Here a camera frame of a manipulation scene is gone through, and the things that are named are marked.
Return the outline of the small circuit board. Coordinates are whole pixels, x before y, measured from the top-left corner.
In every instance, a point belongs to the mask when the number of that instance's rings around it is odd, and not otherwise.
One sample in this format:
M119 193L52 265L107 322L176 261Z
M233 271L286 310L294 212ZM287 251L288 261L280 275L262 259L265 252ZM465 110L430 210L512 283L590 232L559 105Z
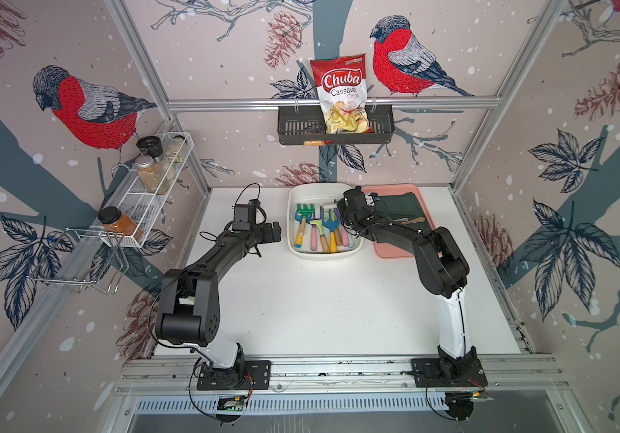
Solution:
M248 398L242 395L220 397L217 402L216 411L219 412L243 412L248 403Z

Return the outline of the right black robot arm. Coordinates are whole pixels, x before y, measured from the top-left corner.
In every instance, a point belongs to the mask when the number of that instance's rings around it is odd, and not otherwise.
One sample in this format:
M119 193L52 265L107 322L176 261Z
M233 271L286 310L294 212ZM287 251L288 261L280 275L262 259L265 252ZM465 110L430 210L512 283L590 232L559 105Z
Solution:
M436 297L437 359L426 358L423 367L418 359L414 361L416 385L465 386L479 370L465 317L463 289L470 266L447 228L421 229L398 223L377 210L379 201L378 195L366 195L355 187L344 191L336 205L342 223L353 234L412 254L421 284Z

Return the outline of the purple fork pink handle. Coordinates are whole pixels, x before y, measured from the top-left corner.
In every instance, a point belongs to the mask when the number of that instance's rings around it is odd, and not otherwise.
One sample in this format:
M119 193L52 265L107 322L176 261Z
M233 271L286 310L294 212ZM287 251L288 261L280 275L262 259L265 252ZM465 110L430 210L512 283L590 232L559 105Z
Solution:
M311 251L312 252L316 252L318 249L318 228L317 228L317 221L315 220L311 220L310 221L310 225L311 225Z

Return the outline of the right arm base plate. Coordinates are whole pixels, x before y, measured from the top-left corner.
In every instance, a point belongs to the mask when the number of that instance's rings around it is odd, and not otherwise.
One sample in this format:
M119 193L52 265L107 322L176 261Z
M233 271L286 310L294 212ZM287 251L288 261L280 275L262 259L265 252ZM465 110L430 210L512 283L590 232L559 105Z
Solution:
M489 385L481 361L459 361L434 357L411 360L411 373L417 388L480 387Z

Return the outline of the orange spice jar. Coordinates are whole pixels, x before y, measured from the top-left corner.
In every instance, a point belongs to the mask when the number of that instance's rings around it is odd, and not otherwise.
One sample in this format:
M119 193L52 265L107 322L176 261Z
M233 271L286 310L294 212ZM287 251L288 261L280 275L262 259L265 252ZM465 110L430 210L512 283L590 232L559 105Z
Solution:
M97 218L109 232L132 236L135 240L140 240L143 236L143 232L137 224L118 207L104 207L98 212Z

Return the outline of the dark green small rake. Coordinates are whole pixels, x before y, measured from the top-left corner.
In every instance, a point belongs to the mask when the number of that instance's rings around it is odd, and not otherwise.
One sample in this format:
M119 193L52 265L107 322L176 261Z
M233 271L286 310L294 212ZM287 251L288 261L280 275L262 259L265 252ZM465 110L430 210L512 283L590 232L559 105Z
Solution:
M295 219L299 222L299 227L297 229L296 239L295 239L295 248L300 249L304 243L304 236L306 232L306 223L308 220L313 218L315 214L315 205L314 204L301 204L297 203L297 212Z

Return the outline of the Chuba cassava chips bag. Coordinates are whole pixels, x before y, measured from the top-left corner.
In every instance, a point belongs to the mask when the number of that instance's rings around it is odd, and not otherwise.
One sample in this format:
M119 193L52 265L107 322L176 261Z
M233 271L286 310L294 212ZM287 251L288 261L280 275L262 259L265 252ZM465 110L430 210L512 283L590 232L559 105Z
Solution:
M365 55L310 61L328 134L369 131Z

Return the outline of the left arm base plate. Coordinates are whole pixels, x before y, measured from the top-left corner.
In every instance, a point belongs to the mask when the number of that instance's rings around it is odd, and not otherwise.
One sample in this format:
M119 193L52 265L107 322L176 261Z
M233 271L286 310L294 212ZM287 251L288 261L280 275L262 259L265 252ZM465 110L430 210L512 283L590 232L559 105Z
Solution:
M229 369L201 366L195 373L198 391L257 391L270 386L270 361L245 361Z

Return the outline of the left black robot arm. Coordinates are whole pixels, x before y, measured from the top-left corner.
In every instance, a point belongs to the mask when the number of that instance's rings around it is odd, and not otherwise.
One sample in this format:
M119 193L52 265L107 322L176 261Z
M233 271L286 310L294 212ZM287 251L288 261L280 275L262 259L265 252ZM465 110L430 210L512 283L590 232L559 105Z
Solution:
M192 347L212 368L239 375L244 364L243 350L219 330L219 282L245 256L259 254L259 245L280 240L278 222L257 224L243 231L226 229L198 261L167 272L158 301L156 338L172 346Z

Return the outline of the pale spice jar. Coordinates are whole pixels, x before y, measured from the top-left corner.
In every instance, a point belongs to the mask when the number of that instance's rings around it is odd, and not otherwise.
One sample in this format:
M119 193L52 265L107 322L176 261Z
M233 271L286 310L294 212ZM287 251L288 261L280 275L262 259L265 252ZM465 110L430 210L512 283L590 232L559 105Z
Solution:
M167 160L172 164L183 162L187 157L187 139L183 135L174 135L166 147Z

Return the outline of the light green rake wooden handle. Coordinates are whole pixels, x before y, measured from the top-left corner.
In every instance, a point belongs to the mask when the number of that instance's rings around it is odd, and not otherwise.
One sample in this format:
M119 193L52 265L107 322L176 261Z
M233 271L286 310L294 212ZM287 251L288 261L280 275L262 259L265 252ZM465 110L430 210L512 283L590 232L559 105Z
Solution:
M320 218L312 219L310 223L315 228L317 235L316 237L319 239L320 245L322 247L322 251L324 254L328 254L330 252L330 246L328 244L326 235L324 234L323 222Z

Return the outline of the beige spice jar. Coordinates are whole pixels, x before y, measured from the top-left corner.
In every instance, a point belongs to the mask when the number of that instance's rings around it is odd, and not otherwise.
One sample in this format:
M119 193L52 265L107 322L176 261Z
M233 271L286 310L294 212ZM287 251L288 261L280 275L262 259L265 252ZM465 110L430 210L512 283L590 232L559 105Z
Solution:
M134 166L147 193L166 195L169 183L161 164L149 155L142 155L135 159Z

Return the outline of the aluminium front rail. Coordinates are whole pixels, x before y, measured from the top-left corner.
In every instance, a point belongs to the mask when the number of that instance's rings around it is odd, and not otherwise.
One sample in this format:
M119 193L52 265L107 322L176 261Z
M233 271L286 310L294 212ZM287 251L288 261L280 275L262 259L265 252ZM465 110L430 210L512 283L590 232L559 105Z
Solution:
M266 393L381 393L416 390L411 355L370 357L267 357ZM484 384L478 379L463 386L438 386L438 391L566 391L570 388L551 355L481 355ZM119 396L185 395L196 357L157 355L128 364L115 385Z

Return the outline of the blue fork yellow handle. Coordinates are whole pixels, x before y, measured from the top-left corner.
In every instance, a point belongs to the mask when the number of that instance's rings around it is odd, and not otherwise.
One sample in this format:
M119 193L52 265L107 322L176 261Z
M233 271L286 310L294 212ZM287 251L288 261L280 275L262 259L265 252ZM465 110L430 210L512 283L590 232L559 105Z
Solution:
M328 222L330 220L330 210L324 206L321 206L320 211L321 211L321 216L320 216L321 220L323 222Z
M323 222L323 227L329 233L330 253L335 254L338 252L338 245L336 243L335 233L333 232L333 230L339 225L335 216L336 207L325 207L330 210L330 220L328 222Z

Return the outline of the white storage box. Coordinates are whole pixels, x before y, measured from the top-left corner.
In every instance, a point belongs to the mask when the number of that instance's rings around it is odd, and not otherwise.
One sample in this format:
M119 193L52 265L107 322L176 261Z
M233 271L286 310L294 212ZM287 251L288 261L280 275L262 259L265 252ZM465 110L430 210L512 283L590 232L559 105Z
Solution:
M337 203L351 187L314 183L293 188L288 196L288 245L308 260L339 260L355 254L362 240L342 225Z

